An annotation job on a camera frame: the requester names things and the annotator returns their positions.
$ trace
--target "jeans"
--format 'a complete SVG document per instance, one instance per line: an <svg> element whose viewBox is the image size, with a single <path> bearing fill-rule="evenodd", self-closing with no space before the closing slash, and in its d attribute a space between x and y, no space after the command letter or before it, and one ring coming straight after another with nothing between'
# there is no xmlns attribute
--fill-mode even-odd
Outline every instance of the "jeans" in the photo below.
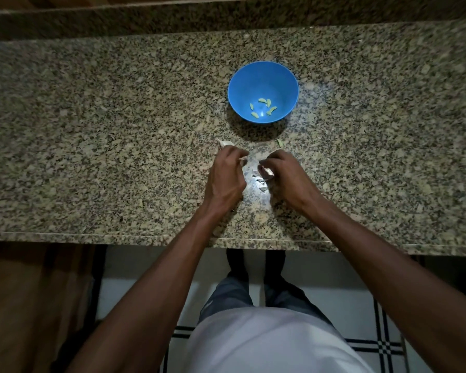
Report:
<svg viewBox="0 0 466 373"><path fill-rule="evenodd" d="M309 314L333 326L321 310L311 304L302 289L287 282L281 276L275 279L265 279L264 292L266 306L268 307L281 307ZM249 283L238 277L228 275L228 277L221 280L214 293L205 303L200 311L198 323L223 310L253 306L254 304L249 295Z"/></svg>

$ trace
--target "forearm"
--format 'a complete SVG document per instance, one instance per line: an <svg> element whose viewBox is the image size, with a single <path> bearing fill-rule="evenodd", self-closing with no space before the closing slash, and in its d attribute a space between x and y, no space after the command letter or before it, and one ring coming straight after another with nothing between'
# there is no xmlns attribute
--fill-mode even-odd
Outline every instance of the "forearm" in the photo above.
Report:
<svg viewBox="0 0 466 373"><path fill-rule="evenodd" d="M70 372L155 371L220 215L201 206L87 340Z"/></svg>
<svg viewBox="0 0 466 373"><path fill-rule="evenodd" d="M466 296L322 196L307 217L344 254L435 371L466 371Z"/></svg>

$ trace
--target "shoe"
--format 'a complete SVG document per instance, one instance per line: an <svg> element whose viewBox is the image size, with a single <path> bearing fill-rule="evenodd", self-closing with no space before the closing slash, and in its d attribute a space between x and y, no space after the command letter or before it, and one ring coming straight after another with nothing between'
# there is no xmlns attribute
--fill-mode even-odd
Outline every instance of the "shoe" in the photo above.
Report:
<svg viewBox="0 0 466 373"><path fill-rule="evenodd" d="M248 282L249 274L243 262L243 249L226 249L226 257L231 268L228 276L234 276L241 281Z"/></svg>
<svg viewBox="0 0 466 373"><path fill-rule="evenodd" d="M264 281L273 281L281 279L281 271L285 265L284 250L266 250L266 270Z"/></svg>

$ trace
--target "shirt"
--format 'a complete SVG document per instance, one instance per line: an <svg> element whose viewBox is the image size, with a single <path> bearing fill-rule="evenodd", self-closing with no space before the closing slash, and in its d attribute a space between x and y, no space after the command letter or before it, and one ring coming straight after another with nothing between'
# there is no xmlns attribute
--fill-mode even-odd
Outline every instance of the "shirt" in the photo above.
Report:
<svg viewBox="0 0 466 373"><path fill-rule="evenodd" d="M188 341L187 373L370 373L323 320L289 309L245 307L216 313Z"/></svg>

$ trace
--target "bowl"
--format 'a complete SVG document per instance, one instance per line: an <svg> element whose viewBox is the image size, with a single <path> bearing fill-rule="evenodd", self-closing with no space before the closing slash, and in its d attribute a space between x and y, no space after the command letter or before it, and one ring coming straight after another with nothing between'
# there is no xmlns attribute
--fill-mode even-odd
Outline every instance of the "bowl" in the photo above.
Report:
<svg viewBox="0 0 466 373"><path fill-rule="evenodd" d="M260 102L259 99L271 101ZM240 68L228 86L228 100L243 119L256 124L274 123L287 116L298 100L298 83L286 67L277 62L251 62ZM271 115L267 112L277 107Z"/></svg>

